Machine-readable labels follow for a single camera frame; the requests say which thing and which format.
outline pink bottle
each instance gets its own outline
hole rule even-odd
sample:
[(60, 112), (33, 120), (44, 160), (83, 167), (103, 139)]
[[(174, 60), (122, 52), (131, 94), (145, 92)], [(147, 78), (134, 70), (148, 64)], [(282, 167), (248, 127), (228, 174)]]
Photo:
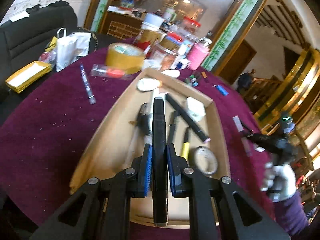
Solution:
[(208, 55), (209, 48), (206, 48), (201, 43), (196, 43), (187, 55), (187, 59), (191, 61), (189, 69), (196, 70)]

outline round table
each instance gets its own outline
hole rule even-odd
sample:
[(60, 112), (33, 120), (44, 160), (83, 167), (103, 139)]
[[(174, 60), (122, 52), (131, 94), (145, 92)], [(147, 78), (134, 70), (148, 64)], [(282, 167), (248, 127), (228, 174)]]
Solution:
[[(0, 186), (35, 223), (44, 222), (69, 197), (72, 173), (95, 130), (131, 81), (90, 76), (95, 63), (103, 64), (107, 49), (98, 50), (47, 79), (9, 116), (0, 128)], [(84, 64), (97, 103), (90, 105), (81, 78)], [(182, 70), (180, 80), (190, 76)], [(219, 78), (206, 71), (197, 89), (217, 106), (230, 160), (231, 177), (265, 211), (273, 216), (273, 206), (259, 191), (266, 151), (253, 149), (247, 156), (233, 116), (238, 115), (255, 132), (259, 127), (241, 96)], [(213, 85), (222, 85), (223, 96)], [(186, 239), (187, 229), (162, 229), (131, 224), (131, 239)]]

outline screw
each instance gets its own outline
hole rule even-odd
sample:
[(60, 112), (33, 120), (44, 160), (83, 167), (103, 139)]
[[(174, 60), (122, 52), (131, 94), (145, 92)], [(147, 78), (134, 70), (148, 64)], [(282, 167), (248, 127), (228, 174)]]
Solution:
[(88, 182), (90, 185), (94, 185), (94, 184), (97, 184), (98, 179), (96, 177), (92, 177), (88, 180)]
[(221, 181), (222, 181), (224, 184), (230, 184), (230, 183), (231, 183), (231, 178), (228, 177), (228, 176), (224, 176), (224, 177), (222, 177)]
[(128, 175), (132, 175), (136, 172), (136, 170), (134, 168), (127, 168), (125, 170), (125, 173), (128, 174)]
[(185, 174), (192, 174), (193, 173), (193, 168), (185, 168), (184, 170)]

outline cardboard tray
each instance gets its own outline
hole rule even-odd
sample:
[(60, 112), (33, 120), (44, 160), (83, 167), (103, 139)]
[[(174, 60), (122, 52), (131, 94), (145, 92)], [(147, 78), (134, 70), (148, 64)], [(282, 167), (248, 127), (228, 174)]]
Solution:
[[(35, 75), (33, 75), (31, 78), (29, 78), (28, 80), (26, 80), (25, 82), (23, 82), (21, 85), (14, 87), (12, 85), (9, 84), (9, 82), (14, 79), (16, 76), (20, 75), (21, 73), (23, 73), (25, 70), (27, 70), (28, 68), (30, 68), (34, 63), (37, 63), (39, 66), (44, 67), (43, 70), (39, 71), (38, 73), (36, 73)], [(13, 73), (10, 77), (7, 78), (6, 85), (11, 88), (12, 90), (14, 90), (15, 92), (17, 92), (18, 94), (21, 93), (23, 90), (25, 90), (29, 85), (31, 85), (34, 81), (36, 81), (37, 79), (41, 78), (44, 74), (49, 73), (52, 70), (51, 68), (51, 64), (49, 63), (44, 63), (41, 61), (34, 61), (31, 62), (30, 64), (24, 66), (23, 68), (19, 69), (17, 72)]]
[[(179, 80), (148, 68), (143, 71), (119, 97), (118, 101), (110, 109), (96, 130), (70, 181), (71, 193), (75, 192), (76, 189), (91, 177), (97, 177), (103, 180), (111, 178), (121, 171), (134, 130), (134, 126), (129, 122), (135, 121), (140, 106), (143, 103), (149, 103), (151, 101), (152, 92), (141, 93), (136, 89), (137, 82), (145, 77), (161, 80), (163, 82), (163, 89), (170, 92), (171, 96), (181, 105), (183, 105), (187, 97), (193, 97), (204, 104), (206, 116), (198, 124), (203, 131), (209, 134), (211, 141), (204, 145), (194, 132), (192, 132), (190, 135), (190, 149), (201, 145), (209, 147), (212, 152), (214, 152), (219, 165), (213, 178), (220, 179), (223, 176), (230, 176), (227, 146), (219, 114), (212, 99), (194, 88), (188, 87)], [(172, 111), (173, 108), (166, 102), (167, 135), (169, 134), (168, 122)], [(183, 135), (186, 127), (187, 124), (179, 117), (174, 139), (177, 155), (180, 154), (182, 148)], [(143, 138), (139, 138), (135, 152), (136, 157), (142, 155), (143, 148)], [(169, 228), (189, 227), (188, 198), (175, 199), (172, 197), (170, 187), (168, 209)], [(148, 193), (145, 199), (131, 199), (130, 220), (132, 222), (153, 226), (152, 218), (153, 207), (151, 192)]]

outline glove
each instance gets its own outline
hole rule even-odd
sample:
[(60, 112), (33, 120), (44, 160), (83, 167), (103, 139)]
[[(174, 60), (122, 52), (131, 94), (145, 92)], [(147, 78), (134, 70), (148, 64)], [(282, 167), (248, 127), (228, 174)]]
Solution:
[(261, 191), (273, 202), (280, 202), (291, 198), (297, 191), (296, 176), (290, 165), (273, 166), (266, 164), (265, 179)]

